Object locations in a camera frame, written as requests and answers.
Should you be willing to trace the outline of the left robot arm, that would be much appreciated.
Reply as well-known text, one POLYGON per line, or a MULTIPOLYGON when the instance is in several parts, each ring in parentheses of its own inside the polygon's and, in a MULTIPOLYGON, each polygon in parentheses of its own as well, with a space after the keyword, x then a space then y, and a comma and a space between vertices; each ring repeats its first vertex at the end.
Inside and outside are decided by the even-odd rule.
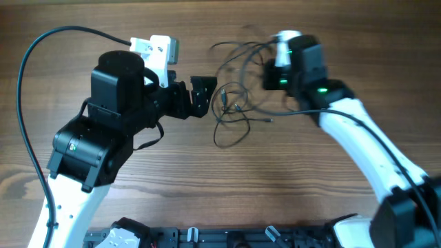
POLYGON ((54 136, 48 163, 46 200, 31 247, 80 247, 90 222, 118 171, 132 155, 134 136, 159 127, 160 118, 203 117, 217 86, 214 76, 193 76, 159 85, 142 58, 127 51, 99 57, 91 75, 91 95, 80 112, 54 136))

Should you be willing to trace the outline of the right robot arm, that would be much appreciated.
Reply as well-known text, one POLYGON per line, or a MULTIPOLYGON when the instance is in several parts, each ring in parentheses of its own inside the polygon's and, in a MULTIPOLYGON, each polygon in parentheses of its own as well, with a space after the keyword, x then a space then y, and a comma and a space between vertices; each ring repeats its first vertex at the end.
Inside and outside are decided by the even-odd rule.
POLYGON ((440 179, 409 160, 375 124, 342 81, 330 79, 322 45, 312 35, 279 32, 276 56, 263 87, 283 90, 358 166, 379 208, 371 218, 352 215, 331 226, 337 247, 439 247, 440 179))

